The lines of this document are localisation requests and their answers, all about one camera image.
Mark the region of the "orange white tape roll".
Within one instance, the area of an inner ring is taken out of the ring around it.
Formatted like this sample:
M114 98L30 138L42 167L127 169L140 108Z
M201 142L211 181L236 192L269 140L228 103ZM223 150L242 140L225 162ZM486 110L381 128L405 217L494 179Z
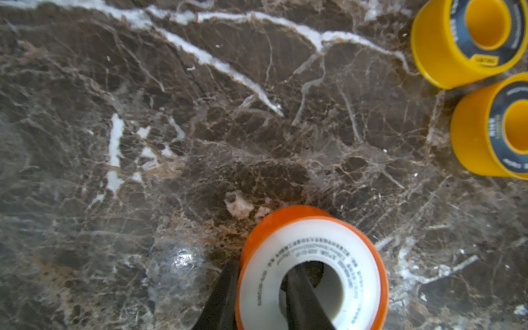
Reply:
M336 329L381 329L389 281L379 252L352 225L312 206L288 206L264 217L241 253L235 307L239 329L287 329L287 273L324 265L314 293Z

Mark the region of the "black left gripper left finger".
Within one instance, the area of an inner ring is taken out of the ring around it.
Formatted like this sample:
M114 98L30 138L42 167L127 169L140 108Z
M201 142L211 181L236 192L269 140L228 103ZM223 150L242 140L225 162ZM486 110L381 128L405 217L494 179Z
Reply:
M192 330L233 330L239 278L239 261L229 260L213 287L202 313Z

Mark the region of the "yellow tape roll navy label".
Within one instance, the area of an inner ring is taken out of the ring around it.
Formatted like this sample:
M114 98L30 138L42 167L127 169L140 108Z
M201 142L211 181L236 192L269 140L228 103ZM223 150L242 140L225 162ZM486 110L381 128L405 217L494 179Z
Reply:
M470 172L527 179L527 73L465 96L450 124L452 148Z
M513 67L527 49L526 1L428 1L412 24L415 63L454 89Z

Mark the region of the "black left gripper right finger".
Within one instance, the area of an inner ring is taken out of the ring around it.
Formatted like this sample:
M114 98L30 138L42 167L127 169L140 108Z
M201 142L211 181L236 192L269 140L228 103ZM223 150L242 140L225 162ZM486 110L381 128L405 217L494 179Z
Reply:
M335 327L316 297L312 280L323 276L323 263L303 263L285 276L286 319L289 330L331 329Z

